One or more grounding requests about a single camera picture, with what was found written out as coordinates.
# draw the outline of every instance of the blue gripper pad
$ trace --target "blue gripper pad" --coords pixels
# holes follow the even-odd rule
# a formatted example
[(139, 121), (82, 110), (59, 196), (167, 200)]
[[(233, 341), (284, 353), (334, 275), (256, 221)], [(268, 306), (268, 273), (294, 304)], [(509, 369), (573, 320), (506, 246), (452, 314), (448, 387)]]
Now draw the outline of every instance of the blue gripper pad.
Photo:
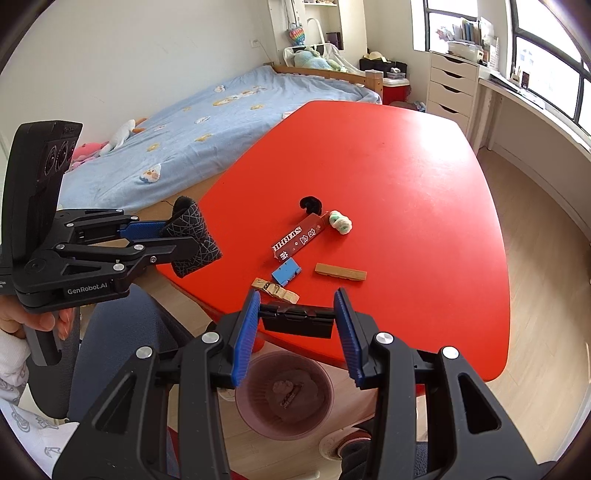
[(252, 346), (255, 343), (256, 329), (258, 327), (258, 310), (260, 306), (261, 294), (256, 291), (253, 293), (248, 307), (242, 309), (244, 312), (244, 320), (234, 347), (234, 359), (231, 374), (234, 387), (240, 385), (248, 370), (248, 364), (252, 355)]
[(355, 327), (345, 306), (345, 299), (339, 290), (335, 292), (334, 309), (336, 327), (339, 331), (340, 343), (343, 346), (349, 376), (355, 380), (357, 387), (361, 387), (365, 379), (362, 368), (361, 346), (359, 345), (357, 335), (355, 334)]
[(119, 231), (121, 238), (127, 240), (146, 240), (160, 238), (160, 231), (166, 222), (132, 222), (126, 228)]

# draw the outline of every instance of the pink plush toy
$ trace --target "pink plush toy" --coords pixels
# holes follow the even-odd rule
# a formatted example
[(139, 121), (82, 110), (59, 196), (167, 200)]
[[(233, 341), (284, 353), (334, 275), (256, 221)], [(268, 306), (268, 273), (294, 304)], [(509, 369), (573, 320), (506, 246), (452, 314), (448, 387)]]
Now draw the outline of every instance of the pink plush toy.
[(94, 157), (94, 155), (103, 148), (108, 142), (104, 143), (96, 143), (90, 142), (82, 144), (81, 146), (77, 147), (74, 150), (74, 154), (72, 155), (72, 163), (70, 163), (70, 168), (68, 171), (72, 171), (77, 169), (80, 165), (82, 165), (86, 160), (89, 160)]

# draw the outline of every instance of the sleeve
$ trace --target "sleeve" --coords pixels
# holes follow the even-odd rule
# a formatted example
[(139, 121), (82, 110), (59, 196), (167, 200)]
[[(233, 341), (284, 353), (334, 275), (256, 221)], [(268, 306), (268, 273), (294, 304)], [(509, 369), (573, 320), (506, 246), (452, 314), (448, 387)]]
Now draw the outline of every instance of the sleeve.
[(63, 448), (76, 430), (76, 422), (57, 426), (47, 419), (19, 408), (27, 384), (26, 340), (0, 330), (0, 411), (29, 456), (51, 477)]

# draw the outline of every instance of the black pom-pom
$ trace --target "black pom-pom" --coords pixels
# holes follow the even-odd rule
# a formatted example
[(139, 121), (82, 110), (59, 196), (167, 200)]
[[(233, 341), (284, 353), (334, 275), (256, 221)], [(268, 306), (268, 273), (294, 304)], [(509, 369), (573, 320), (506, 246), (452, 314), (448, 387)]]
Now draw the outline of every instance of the black pom-pom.
[(308, 215), (311, 213), (322, 215), (322, 202), (316, 197), (302, 198), (300, 200), (300, 208), (305, 208)]

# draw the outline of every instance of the bed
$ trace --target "bed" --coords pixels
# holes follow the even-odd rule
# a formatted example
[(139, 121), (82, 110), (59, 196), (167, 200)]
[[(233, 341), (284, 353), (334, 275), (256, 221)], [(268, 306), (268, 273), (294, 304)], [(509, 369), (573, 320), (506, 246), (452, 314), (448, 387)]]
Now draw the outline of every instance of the bed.
[(163, 109), (121, 148), (67, 173), (59, 204), (165, 218), (178, 195), (201, 198), (251, 145), (303, 104), (380, 103), (380, 93), (381, 79), (370, 72), (363, 77), (259, 67)]

